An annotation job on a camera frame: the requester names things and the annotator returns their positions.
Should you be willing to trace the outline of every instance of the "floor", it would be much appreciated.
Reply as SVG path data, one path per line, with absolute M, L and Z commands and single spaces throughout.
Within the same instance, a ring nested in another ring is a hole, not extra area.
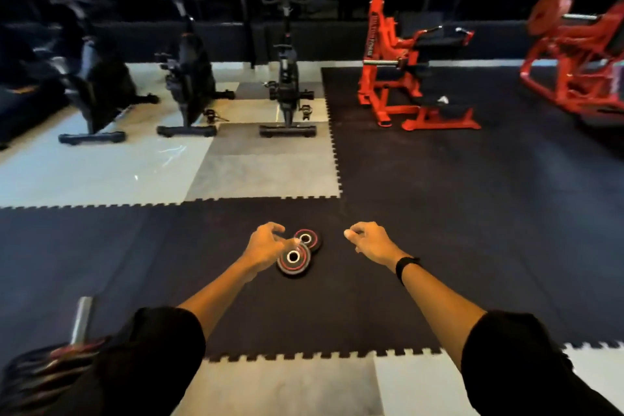
M 126 143 L 59 144 L 84 128 L 67 108 L 0 153 L 0 365 L 62 340 L 80 295 L 98 296 L 94 335 L 181 302 L 270 219 L 323 230 L 324 249 L 305 280 L 267 272 L 244 290 L 176 414 L 475 414 L 396 279 L 340 237 L 378 220 L 470 299 L 538 315 L 624 410 L 617 134 L 577 128 L 519 88 L 513 67 L 427 80 L 431 95 L 478 105 L 479 132 L 379 129 L 356 105 L 358 69 L 337 66 L 300 66 L 315 139 L 261 139 L 258 125 L 280 120 L 261 85 L 275 66 L 232 65 L 215 65 L 218 88 L 237 93 L 214 105 L 227 119 L 216 137 L 159 137 L 176 104 L 156 65 L 132 65 L 162 102 L 111 126 Z

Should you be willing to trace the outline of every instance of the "black wristband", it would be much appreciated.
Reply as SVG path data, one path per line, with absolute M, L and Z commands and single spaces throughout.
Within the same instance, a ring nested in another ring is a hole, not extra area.
M 413 263 L 418 266 L 422 266 L 421 260 L 419 258 L 403 257 L 401 260 L 396 262 L 396 268 L 394 269 L 394 272 L 396 273 L 396 278 L 399 279 L 399 281 L 401 282 L 403 286 L 405 286 L 403 284 L 403 279 L 402 279 L 403 269 L 410 263 Z

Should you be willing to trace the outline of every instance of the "forearm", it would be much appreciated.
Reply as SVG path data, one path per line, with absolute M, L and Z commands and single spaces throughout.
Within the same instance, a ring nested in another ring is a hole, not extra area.
M 237 261 L 219 278 L 178 306 L 195 314 L 206 340 L 248 281 L 249 273 L 246 265 Z
M 456 367 L 472 328 L 486 313 L 415 264 L 403 269 L 402 281 Z

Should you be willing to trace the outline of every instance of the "red gym equipment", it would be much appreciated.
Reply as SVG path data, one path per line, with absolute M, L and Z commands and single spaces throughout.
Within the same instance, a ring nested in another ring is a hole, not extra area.
M 535 5 L 527 29 L 540 39 L 528 52 L 520 79 L 567 112 L 621 118 L 624 102 L 616 63 L 624 59 L 624 0 L 604 15 L 570 14 L 571 7 L 572 0 L 539 0 Z M 554 89 L 530 76 L 533 63 L 544 57 L 557 60 Z
M 404 40 L 397 37 L 395 19 L 384 16 L 384 0 L 371 0 L 370 4 L 364 67 L 357 95 L 361 105 L 371 106 L 378 125 L 390 127 L 392 125 L 390 115 L 393 114 L 415 114 L 417 115 L 415 119 L 405 120 L 402 123 L 404 130 L 480 129 L 479 124 L 472 119 L 472 108 L 465 110 L 460 118 L 449 119 L 443 116 L 445 107 L 440 104 L 387 105 L 390 89 L 404 89 L 411 100 L 422 97 L 417 70 L 427 67 L 428 63 L 418 62 L 420 48 L 461 48 L 470 43 L 474 32 L 458 27 L 456 33 L 460 33 L 460 37 L 422 38 L 427 33 L 442 30 L 443 27 L 440 25 L 427 30 L 416 30 L 412 38 Z M 377 81 L 379 66 L 395 66 L 403 74 L 398 81 Z

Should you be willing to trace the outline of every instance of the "weight plate center hole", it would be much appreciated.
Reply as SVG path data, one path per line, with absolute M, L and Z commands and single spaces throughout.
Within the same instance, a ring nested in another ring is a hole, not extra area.
M 292 252 L 289 252 L 288 255 L 286 255 L 286 260 L 288 260 L 288 263 L 297 263 L 297 261 L 299 260 L 299 252 L 296 250 L 293 250 Z

